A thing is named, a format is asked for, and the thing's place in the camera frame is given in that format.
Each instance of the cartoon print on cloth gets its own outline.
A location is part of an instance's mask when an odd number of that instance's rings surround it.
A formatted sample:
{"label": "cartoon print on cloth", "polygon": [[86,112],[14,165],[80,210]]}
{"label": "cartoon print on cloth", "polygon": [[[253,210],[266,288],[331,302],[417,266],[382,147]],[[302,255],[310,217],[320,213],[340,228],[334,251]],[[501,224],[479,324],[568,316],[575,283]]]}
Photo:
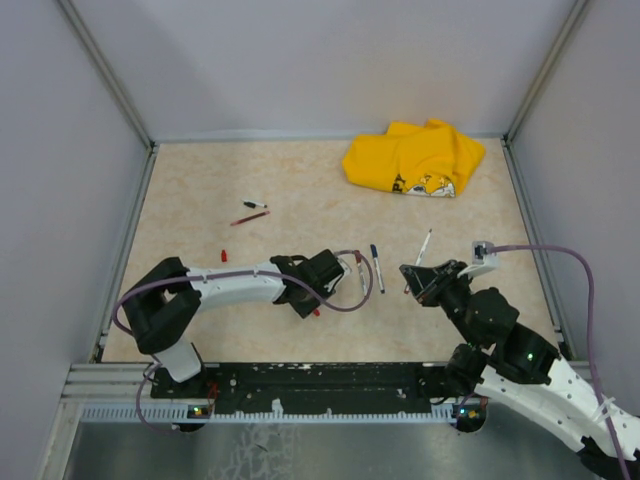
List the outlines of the cartoon print on cloth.
{"label": "cartoon print on cloth", "polygon": [[456,187],[451,182],[451,179],[446,176],[440,177],[440,186],[435,190],[429,192],[427,190],[427,183],[431,179],[431,175],[425,175],[420,179],[418,185],[414,185],[407,190],[407,195],[421,195],[426,197],[448,197],[453,198],[456,196]]}

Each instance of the metal frame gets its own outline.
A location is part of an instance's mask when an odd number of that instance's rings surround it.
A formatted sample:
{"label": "metal frame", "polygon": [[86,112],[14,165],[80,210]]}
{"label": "metal frame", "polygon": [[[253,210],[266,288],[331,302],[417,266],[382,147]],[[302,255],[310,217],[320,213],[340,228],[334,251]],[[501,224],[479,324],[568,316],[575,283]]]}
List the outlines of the metal frame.
{"label": "metal frame", "polygon": [[[96,349],[89,360],[90,362],[96,362],[100,360],[108,333],[111,305],[115,302],[122,283],[126,262],[129,257],[135,230],[157,156],[157,147],[149,136],[139,112],[136,110],[123,85],[118,81],[113,68],[100,50],[72,1],[55,0],[55,2],[60,7],[64,17],[68,20],[71,30],[83,45],[89,60],[96,68],[105,87],[114,98],[122,114],[134,129],[140,141],[148,148],[148,157],[141,173],[137,195],[132,202],[131,209],[127,213],[127,227],[118,247],[118,260],[110,272],[109,288],[100,301],[100,308],[97,309],[100,319],[99,321],[96,320],[96,323],[100,324],[100,333],[96,342]],[[531,205],[530,196],[526,191],[526,184],[522,178],[517,157],[513,152],[513,141],[520,133],[524,122],[535,106],[536,100],[542,94],[562,54],[566,51],[569,42],[584,20],[591,3],[591,0],[575,1],[547,58],[518,109],[509,130],[504,134],[502,139],[503,150],[507,165],[509,166],[518,204],[525,222],[529,240],[532,243],[540,242],[541,234]],[[549,260],[545,253],[534,253],[534,258],[556,333],[562,337],[564,312],[555,293],[555,281],[550,270]],[[567,336],[567,340],[571,347],[573,341],[570,335]],[[587,362],[570,363],[583,378],[590,379]],[[425,366],[431,365],[442,366],[443,364],[425,364]],[[135,402],[139,382],[146,367],[147,364],[143,363],[88,363],[74,364],[71,366],[52,428],[47,449],[48,453],[42,462],[37,478],[49,480],[63,477],[77,426],[82,419],[85,409],[87,407],[95,409],[102,406],[104,407],[103,410],[106,409],[104,411],[116,412],[122,411],[122,409],[118,410],[118,408],[116,408],[118,405],[120,407],[123,405],[130,406]],[[166,400],[151,399],[149,398],[150,389],[151,387],[147,386],[142,392],[144,405],[148,408],[180,408],[179,405],[185,403],[185,401],[167,402]]]}

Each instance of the gray wall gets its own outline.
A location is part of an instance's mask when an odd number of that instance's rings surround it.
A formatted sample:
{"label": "gray wall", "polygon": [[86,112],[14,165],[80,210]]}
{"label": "gray wall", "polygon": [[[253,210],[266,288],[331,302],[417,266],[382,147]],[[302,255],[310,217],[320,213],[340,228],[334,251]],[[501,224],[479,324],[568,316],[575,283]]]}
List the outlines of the gray wall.
{"label": "gray wall", "polygon": [[0,65],[0,477],[19,480],[88,358],[144,149],[53,1],[0,4]]}
{"label": "gray wall", "polygon": [[[596,278],[596,345],[609,395],[640,413],[640,2],[596,0],[515,151],[546,242],[574,247]],[[571,334],[586,355],[586,281],[553,257]]]}
{"label": "gray wall", "polygon": [[74,1],[158,140],[502,134],[573,3]]}

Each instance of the yellow cloth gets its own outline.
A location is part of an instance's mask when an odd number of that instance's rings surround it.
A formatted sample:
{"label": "yellow cloth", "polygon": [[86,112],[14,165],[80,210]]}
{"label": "yellow cloth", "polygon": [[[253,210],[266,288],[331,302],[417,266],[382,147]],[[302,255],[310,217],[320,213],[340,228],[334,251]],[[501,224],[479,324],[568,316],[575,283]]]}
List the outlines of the yellow cloth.
{"label": "yellow cloth", "polygon": [[363,187],[455,197],[484,154],[481,144],[440,120],[424,127],[393,122],[384,135],[358,135],[342,167],[351,183]]}

